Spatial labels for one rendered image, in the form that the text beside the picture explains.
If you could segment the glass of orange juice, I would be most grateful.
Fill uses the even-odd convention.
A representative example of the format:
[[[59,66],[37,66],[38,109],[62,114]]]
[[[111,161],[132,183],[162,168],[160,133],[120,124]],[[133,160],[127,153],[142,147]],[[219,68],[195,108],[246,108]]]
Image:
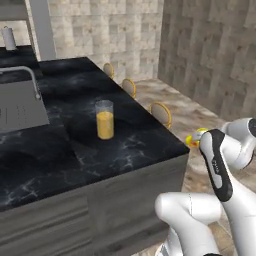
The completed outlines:
[[[111,139],[114,136],[113,103],[109,100],[97,101],[95,110],[98,137],[103,140]]]

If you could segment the grey wooden island cabinet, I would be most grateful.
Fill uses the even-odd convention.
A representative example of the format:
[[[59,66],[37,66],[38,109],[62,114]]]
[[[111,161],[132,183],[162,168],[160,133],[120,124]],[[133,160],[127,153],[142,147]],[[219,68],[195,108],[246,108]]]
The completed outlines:
[[[182,155],[0,213],[0,256],[131,256],[164,240],[154,202],[182,188]]]

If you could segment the grey steel sink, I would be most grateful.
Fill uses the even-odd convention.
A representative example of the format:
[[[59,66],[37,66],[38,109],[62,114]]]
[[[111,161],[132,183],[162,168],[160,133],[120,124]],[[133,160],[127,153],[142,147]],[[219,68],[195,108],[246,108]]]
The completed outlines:
[[[36,98],[32,81],[0,84],[0,133],[48,124],[43,100]]]

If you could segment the grey metal tap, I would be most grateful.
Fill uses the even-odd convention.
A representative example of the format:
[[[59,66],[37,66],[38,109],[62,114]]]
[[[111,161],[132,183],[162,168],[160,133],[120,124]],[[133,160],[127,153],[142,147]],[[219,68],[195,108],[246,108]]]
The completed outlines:
[[[41,93],[40,90],[37,86],[37,81],[36,81],[36,77],[34,72],[32,71],[32,69],[26,67],[26,66],[16,66],[16,67],[7,67],[7,68],[0,68],[0,74],[3,74],[5,72],[14,72],[14,71],[26,71],[30,74],[31,79],[32,79],[32,83],[33,83],[33,88],[34,88],[34,92],[35,92],[35,98],[37,100],[41,99]]]

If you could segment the tall grey cabinet panel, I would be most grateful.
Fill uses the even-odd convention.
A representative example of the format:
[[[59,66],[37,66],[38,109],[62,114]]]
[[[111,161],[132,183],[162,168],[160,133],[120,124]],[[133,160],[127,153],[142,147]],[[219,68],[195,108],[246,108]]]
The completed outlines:
[[[48,0],[25,0],[30,22],[34,26],[35,41],[42,61],[56,58]]]

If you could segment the grey wall cupboard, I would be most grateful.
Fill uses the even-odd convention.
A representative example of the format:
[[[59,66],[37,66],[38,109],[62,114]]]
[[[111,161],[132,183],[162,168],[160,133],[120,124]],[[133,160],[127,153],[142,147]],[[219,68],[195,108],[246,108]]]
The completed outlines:
[[[0,21],[26,20],[27,18],[24,0],[0,0]]]

